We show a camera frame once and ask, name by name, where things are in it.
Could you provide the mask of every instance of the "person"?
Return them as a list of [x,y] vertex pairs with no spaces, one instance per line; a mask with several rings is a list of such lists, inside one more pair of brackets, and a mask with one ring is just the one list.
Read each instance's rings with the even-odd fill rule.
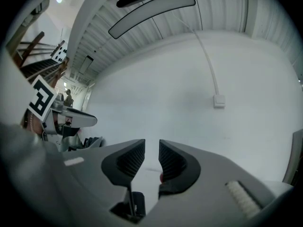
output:
[[70,107],[71,104],[72,104],[72,97],[71,97],[71,90],[67,89],[66,90],[66,94],[67,94],[67,97],[63,103],[64,106],[67,106],[67,107]]

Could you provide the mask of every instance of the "wall outlet box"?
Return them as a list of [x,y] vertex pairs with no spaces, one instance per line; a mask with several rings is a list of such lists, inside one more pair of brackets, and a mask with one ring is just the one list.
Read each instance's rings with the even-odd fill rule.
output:
[[224,95],[214,95],[214,107],[224,108],[225,107],[225,96]]

